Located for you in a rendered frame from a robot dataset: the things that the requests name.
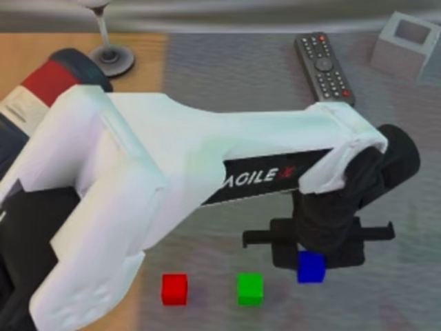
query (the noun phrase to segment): red button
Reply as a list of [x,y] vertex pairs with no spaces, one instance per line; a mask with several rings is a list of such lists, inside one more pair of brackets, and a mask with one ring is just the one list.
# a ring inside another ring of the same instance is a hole
[[163,274],[161,298],[163,305],[187,305],[187,274]]

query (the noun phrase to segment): gray table surface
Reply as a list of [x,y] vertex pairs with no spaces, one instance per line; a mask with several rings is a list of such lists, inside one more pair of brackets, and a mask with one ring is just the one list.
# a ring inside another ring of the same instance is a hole
[[[292,34],[176,34],[164,91],[214,112],[302,110],[313,102],[292,51]],[[147,251],[141,330],[411,331],[441,327],[441,44],[419,82],[369,67],[375,34],[331,34],[331,42],[372,124],[393,123],[416,141],[422,169],[360,214],[365,226],[393,221],[397,238],[367,244],[360,268],[334,270],[321,285],[299,285],[271,264],[269,247],[242,249],[243,230],[291,213],[276,194],[197,210]],[[189,275],[189,305],[164,308],[161,274]],[[236,304],[236,273],[260,272],[261,308]]]

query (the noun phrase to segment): remote control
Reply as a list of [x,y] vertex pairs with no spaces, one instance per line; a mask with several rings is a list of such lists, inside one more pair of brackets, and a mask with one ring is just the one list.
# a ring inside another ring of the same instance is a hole
[[353,106],[355,98],[328,36],[323,32],[300,34],[294,44],[316,101],[343,101]]

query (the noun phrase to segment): gray box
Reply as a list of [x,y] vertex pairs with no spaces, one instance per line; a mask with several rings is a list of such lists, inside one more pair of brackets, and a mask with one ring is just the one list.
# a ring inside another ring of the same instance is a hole
[[398,77],[418,80],[440,33],[440,26],[394,12],[378,37],[371,65]]

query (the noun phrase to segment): cube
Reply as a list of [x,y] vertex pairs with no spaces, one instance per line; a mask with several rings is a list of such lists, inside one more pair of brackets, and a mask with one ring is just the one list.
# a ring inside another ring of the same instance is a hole
[[263,301],[263,277],[259,273],[237,275],[238,305],[259,306]]
[[325,275],[324,255],[308,251],[298,253],[298,283],[323,283]]
[[378,37],[371,66],[394,76],[417,80],[440,33],[440,26],[394,12]]
[[187,305],[187,274],[163,274],[161,299],[163,305]]

